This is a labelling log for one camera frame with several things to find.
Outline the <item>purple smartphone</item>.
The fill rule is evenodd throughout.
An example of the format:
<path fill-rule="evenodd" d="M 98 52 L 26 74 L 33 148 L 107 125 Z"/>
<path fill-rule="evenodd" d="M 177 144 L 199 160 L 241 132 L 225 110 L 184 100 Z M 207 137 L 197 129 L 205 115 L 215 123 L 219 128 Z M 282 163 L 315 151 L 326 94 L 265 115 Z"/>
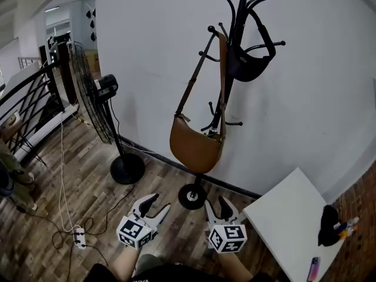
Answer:
<path fill-rule="evenodd" d="M 320 268 L 320 257 L 313 257 L 311 264 L 310 264 L 308 276 L 307 276 L 307 282 L 313 282 L 317 278 L 319 268 Z"/>

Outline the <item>dark wooden post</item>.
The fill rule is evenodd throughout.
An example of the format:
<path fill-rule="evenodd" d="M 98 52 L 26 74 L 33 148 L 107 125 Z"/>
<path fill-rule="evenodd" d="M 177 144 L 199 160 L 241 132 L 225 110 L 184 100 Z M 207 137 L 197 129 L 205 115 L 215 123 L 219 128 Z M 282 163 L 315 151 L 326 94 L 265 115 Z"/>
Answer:
<path fill-rule="evenodd" d="M 68 102 L 71 105 L 75 105 L 78 99 L 69 66 L 69 52 L 66 42 L 61 42 L 57 45 L 57 56 L 59 60 L 59 70 Z"/>

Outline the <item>black visor cap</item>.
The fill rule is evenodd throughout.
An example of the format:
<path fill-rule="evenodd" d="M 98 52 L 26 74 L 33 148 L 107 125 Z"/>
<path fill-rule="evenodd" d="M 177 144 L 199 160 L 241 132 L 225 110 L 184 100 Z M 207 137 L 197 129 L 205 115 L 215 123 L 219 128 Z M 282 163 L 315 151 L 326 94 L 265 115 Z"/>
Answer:
<path fill-rule="evenodd" d="M 268 55 L 262 58 L 255 58 L 250 56 L 241 46 L 241 39 L 238 39 L 236 35 L 233 37 L 229 49 L 229 67 L 228 73 L 231 77 L 241 82 L 251 82 L 258 78 L 268 67 L 270 61 L 276 55 L 276 49 L 271 41 L 266 27 L 262 24 L 259 16 L 254 10 L 248 8 L 244 11 L 244 18 L 247 19 L 248 15 L 251 15 L 255 20 L 258 31 L 263 38 L 264 44 L 268 50 Z"/>

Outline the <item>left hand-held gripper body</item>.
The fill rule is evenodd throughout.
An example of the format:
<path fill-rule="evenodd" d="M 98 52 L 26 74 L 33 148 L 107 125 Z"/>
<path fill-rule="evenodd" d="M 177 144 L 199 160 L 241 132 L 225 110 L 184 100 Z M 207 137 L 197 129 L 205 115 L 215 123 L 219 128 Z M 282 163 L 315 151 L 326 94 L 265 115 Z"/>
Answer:
<path fill-rule="evenodd" d="M 133 208 L 127 216 L 123 216 L 116 234 L 119 241 L 126 246 L 141 249 L 155 238 L 160 222 L 160 213 L 154 217 L 142 217 L 141 212 Z"/>

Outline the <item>white power strip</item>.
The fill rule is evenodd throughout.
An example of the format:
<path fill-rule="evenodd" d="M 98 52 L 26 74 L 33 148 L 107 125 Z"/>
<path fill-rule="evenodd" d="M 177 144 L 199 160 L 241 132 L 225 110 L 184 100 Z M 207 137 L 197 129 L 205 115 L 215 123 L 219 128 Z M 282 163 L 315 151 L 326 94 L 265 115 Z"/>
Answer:
<path fill-rule="evenodd" d="M 75 228 L 73 231 L 73 239 L 73 243 L 77 248 L 81 250 L 86 249 L 85 229 L 81 227 Z"/>

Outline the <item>black pedestal fan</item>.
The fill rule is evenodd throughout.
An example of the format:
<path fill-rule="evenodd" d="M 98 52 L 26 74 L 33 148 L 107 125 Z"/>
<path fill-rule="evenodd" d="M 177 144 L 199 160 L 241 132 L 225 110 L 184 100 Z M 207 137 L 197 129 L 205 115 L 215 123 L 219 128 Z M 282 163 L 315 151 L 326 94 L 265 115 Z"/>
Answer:
<path fill-rule="evenodd" d="M 109 105 L 118 90 L 116 78 L 110 74 L 95 80 L 83 46 L 79 42 L 72 44 L 70 56 L 79 93 L 93 128 L 103 143 L 115 143 L 119 152 L 110 165 L 112 179 L 123 185 L 135 184 L 143 177 L 145 164 L 138 155 L 123 151 L 116 131 Z"/>

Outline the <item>black metal railing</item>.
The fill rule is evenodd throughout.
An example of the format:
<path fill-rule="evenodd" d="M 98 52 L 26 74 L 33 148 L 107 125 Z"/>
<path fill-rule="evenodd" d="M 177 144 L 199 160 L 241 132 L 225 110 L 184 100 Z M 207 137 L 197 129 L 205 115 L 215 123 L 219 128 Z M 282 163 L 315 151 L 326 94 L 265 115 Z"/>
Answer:
<path fill-rule="evenodd" d="M 58 64 L 41 66 L 35 62 L 14 74 L 0 97 L 0 124 L 15 112 L 25 119 L 34 115 L 45 133 L 39 144 L 56 130 L 68 106 L 58 91 L 56 68 Z"/>

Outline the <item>colourful small bottle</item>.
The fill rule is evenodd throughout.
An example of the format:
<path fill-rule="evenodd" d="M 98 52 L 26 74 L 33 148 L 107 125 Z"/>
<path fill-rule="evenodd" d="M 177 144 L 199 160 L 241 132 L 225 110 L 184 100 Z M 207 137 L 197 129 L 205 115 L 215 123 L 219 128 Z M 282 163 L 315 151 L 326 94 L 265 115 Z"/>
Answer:
<path fill-rule="evenodd" d="M 348 236 L 352 235 L 353 232 L 358 230 L 359 217 L 349 219 L 347 222 L 339 225 L 334 229 L 334 233 L 339 235 L 340 239 L 345 239 Z"/>

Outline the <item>black cloth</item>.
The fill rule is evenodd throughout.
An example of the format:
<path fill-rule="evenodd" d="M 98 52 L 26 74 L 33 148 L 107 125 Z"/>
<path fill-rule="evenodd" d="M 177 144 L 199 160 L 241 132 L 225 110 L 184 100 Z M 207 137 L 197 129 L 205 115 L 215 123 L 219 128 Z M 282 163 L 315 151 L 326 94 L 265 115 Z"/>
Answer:
<path fill-rule="evenodd" d="M 330 247 L 340 240 L 340 236 L 334 231 L 334 226 L 339 222 L 338 211 L 333 206 L 326 205 L 321 216 L 319 246 Z"/>

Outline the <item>person's black shirt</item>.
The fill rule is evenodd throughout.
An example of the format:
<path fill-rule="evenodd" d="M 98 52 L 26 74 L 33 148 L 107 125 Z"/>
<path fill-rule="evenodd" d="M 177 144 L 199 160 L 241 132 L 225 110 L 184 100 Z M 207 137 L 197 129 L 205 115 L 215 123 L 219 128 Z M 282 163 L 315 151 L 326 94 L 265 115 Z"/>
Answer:
<path fill-rule="evenodd" d="M 83 282 L 120 282 L 102 264 L 95 264 Z M 127 282 L 231 282 L 229 279 L 207 274 L 183 265 L 164 264 L 131 277 Z"/>

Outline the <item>person's left forearm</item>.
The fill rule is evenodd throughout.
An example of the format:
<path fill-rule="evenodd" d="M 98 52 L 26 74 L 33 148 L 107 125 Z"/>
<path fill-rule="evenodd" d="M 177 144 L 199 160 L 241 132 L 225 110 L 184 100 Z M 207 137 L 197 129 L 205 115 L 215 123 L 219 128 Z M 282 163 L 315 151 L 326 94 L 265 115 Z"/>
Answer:
<path fill-rule="evenodd" d="M 126 246 L 113 262 L 111 269 L 120 282 L 127 282 L 133 275 L 140 250 Z"/>

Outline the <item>black coat rack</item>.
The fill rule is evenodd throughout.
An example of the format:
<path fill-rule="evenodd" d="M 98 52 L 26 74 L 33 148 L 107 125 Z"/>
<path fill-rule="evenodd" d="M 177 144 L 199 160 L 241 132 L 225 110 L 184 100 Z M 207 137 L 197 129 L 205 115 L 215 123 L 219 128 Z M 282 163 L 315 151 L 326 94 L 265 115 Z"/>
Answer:
<path fill-rule="evenodd" d="M 244 11 L 246 11 L 248 8 L 251 8 L 254 10 L 254 7 L 262 2 L 265 2 L 267 0 L 239 0 L 238 6 L 234 6 L 231 0 L 227 0 L 227 2 L 230 5 L 231 8 L 231 25 L 230 30 L 227 32 L 225 29 L 222 29 L 221 31 L 217 31 L 215 27 L 209 26 L 208 31 L 211 33 L 211 36 L 215 33 L 222 33 L 226 37 L 227 41 L 227 60 L 226 60 L 226 89 L 225 89 L 225 102 L 227 103 L 230 97 L 230 92 L 233 86 L 233 82 L 237 79 L 231 77 L 228 73 L 228 67 L 229 67 L 229 49 L 231 46 L 231 43 L 233 41 L 234 35 L 238 37 L 238 39 L 243 38 L 244 33 L 244 27 L 246 24 L 246 20 L 244 18 Z M 286 43 L 284 41 L 280 42 L 273 42 L 274 47 L 276 46 L 284 46 Z M 268 55 L 268 50 L 264 44 L 264 42 L 261 45 L 255 45 L 251 46 L 247 49 L 244 49 L 250 56 L 253 56 L 255 58 L 262 58 L 263 56 Z M 211 61 L 216 61 L 220 64 L 220 56 L 219 58 L 215 59 L 209 56 L 207 53 L 206 59 L 209 59 Z M 202 128 L 200 131 L 197 131 L 201 134 L 213 136 L 216 133 L 220 133 L 220 126 L 221 126 L 221 119 L 220 119 L 220 93 L 219 98 L 217 101 L 217 105 L 215 108 L 210 109 L 213 119 L 211 123 Z M 191 184 L 187 184 L 183 186 L 179 190 L 178 194 L 178 200 L 180 204 L 188 209 L 188 210 L 197 210 L 201 207 L 203 207 L 204 202 L 206 200 L 207 194 L 204 188 L 201 186 L 201 180 L 203 178 L 204 174 L 198 174 L 194 173 L 195 180 Z"/>

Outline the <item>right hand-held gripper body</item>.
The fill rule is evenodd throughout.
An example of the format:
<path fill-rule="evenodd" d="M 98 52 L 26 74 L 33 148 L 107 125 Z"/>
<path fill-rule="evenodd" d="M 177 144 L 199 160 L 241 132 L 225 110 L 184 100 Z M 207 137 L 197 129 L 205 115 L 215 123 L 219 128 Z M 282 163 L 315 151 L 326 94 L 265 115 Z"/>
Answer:
<path fill-rule="evenodd" d="M 243 220 L 242 215 L 237 215 L 227 221 L 215 220 L 209 223 L 208 248 L 219 254 L 239 252 L 247 241 Z"/>

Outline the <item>person's right forearm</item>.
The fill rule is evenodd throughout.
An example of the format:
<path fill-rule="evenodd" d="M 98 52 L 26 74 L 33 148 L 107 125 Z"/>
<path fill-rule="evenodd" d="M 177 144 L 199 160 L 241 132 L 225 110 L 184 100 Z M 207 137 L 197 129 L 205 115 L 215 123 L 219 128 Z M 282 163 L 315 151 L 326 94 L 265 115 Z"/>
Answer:
<path fill-rule="evenodd" d="M 219 254 L 221 272 L 231 282 L 249 282 L 253 275 L 234 253 Z"/>

